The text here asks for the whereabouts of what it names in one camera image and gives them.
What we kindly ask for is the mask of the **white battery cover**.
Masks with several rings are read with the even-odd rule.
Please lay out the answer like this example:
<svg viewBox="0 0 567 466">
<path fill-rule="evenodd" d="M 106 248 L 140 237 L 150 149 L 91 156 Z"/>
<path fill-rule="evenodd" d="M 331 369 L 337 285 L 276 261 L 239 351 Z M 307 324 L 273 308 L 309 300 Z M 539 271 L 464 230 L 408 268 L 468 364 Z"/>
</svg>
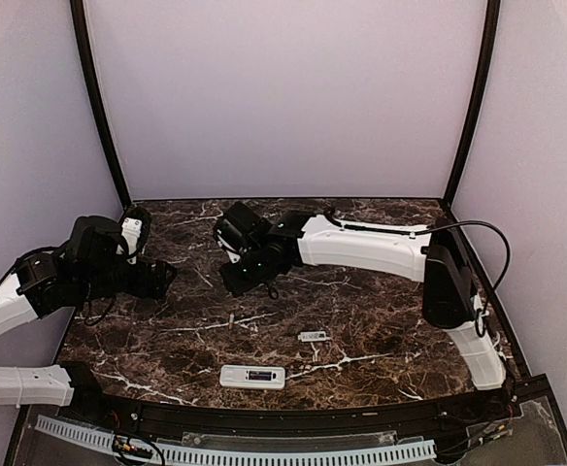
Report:
<svg viewBox="0 0 567 466">
<path fill-rule="evenodd" d="M 300 332 L 297 339 L 301 342 L 308 343 L 328 341 L 329 337 L 324 331 L 305 331 Z"/>
</svg>

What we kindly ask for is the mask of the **white remote control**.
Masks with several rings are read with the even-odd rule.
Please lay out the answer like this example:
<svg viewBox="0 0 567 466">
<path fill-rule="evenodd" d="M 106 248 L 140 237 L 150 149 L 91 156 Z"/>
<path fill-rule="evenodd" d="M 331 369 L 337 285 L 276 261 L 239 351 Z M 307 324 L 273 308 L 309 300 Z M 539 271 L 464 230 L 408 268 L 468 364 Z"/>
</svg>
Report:
<svg viewBox="0 0 567 466">
<path fill-rule="evenodd" d="M 283 367 L 223 365 L 219 384 L 228 388 L 281 390 L 285 387 Z"/>
</svg>

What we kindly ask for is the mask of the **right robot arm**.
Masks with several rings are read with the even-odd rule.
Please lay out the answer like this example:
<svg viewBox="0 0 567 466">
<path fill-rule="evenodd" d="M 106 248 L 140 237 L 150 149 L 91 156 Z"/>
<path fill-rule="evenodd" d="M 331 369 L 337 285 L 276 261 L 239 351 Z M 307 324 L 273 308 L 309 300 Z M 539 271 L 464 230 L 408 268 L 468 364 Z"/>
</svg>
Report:
<svg viewBox="0 0 567 466">
<path fill-rule="evenodd" d="M 458 223 L 392 226 L 288 211 L 276 221 L 234 203 L 213 229 L 229 260 L 219 272 L 228 292 L 240 297 L 294 267 L 343 266 L 383 272 L 422 283 L 421 313 L 455 343 L 479 390 L 468 412 L 488 421 L 506 404 L 507 365 L 484 322 L 488 302 L 458 236 Z"/>
</svg>

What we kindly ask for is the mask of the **blue battery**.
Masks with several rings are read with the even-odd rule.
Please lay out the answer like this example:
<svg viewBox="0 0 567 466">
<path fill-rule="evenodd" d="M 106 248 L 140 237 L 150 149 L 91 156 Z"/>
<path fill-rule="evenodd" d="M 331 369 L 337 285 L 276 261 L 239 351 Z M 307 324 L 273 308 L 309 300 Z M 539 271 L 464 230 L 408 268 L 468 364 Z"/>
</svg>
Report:
<svg viewBox="0 0 567 466">
<path fill-rule="evenodd" d="M 270 381 L 273 379 L 271 371 L 248 371 L 248 379 L 251 381 Z"/>
</svg>

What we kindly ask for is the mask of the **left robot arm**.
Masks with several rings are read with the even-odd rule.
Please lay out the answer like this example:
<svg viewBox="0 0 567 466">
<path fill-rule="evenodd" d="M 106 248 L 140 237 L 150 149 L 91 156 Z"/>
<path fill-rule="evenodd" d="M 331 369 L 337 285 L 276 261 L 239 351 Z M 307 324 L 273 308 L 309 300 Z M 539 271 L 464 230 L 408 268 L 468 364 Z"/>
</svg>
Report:
<svg viewBox="0 0 567 466">
<path fill-rule="evenodd" d="M 65 243 L 19 257 L 0 279 L 0 336 L 58 310 L 115 301 L 120 294 L 163 298 L 177 270 L 141 258 L 149 230 L 145 217 L 80 216 Z M 83 363 L 0 367 L 0 406 L 72 405 L 89 423 L 100 423 L 110 403 L 98 389 Z"/>
</svg>

